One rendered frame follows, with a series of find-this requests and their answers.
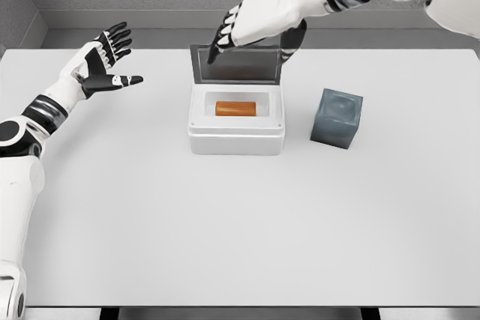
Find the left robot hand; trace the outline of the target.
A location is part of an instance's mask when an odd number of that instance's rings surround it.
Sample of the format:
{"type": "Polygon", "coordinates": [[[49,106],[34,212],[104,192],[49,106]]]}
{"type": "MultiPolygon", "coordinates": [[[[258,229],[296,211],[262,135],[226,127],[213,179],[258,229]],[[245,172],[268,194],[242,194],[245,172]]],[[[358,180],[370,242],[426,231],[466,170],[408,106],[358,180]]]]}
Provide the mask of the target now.
{"type": "Polygon", "coordinates": [[[131,30],[126,22],[102,31],[78,50],[61,70],[60,77],[78,85],[85,98],[90,98],[97,92],[115,91],[143,82],[142,76],[107,73],[121,58],[131,53],[130,35],[131,30]]]}

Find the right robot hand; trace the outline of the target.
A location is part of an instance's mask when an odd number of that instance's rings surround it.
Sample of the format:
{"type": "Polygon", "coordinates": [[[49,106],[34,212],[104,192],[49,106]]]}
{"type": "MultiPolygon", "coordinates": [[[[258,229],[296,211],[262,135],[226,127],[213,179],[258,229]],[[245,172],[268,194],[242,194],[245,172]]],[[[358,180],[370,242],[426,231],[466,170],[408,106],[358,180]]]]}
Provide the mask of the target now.
{"type": "Polygon", "coordinates": [[[211,43],[208,64],[229,49],[251,46],[280,35],[280,60],[284,64],[300,48],[307,31],[294,0],[243,0],[229,10],[211,43]]]}

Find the grey hinged box lid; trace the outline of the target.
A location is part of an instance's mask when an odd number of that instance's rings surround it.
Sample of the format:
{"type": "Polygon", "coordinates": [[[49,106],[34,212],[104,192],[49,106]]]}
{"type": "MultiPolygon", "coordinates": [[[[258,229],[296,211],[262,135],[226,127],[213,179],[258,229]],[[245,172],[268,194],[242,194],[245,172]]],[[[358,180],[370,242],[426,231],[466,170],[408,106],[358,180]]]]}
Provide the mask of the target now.
{"type": "Polygon", "coordinates": [[[277,46],[235,48],[208,64],[209,45],[190,45],[194,82],[221,85],[279,85],[281,52],[277,46]]]}

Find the orange cylinder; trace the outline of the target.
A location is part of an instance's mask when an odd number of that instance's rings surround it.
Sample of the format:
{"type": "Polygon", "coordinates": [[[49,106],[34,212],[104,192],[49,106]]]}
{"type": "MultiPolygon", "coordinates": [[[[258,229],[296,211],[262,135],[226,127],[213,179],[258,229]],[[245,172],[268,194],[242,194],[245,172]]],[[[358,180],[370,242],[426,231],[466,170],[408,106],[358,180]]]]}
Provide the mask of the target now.
{"type": "Polygon", "coordinates": [[[217,101],[214,113],[216,116],[255,117],[257,105],[255,102],[217,101]]]}

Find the white box base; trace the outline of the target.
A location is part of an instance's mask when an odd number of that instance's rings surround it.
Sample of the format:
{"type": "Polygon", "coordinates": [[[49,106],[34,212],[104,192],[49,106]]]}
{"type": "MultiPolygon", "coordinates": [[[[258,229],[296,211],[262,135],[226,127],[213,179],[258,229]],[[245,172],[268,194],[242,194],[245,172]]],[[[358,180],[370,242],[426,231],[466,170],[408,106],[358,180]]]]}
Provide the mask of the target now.
{"type": "Polygon", "coordinates": [[[190,149],[202,155],[279,155],[286,134],[279,85],[194,84],[187,121],[190,149]],[[220,101],[253,102],[255,116],[219,116],[220,101]]]}

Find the dark grey cube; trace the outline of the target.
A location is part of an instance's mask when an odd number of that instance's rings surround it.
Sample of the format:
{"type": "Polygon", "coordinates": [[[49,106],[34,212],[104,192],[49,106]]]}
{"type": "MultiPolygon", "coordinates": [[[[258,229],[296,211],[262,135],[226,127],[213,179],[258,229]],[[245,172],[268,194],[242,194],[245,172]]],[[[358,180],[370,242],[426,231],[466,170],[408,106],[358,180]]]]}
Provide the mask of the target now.
{"type": "Polygon", "coordinates": [[[363,97],[324,88],[310,141],[348,149],[358,131],[363,97]]]}

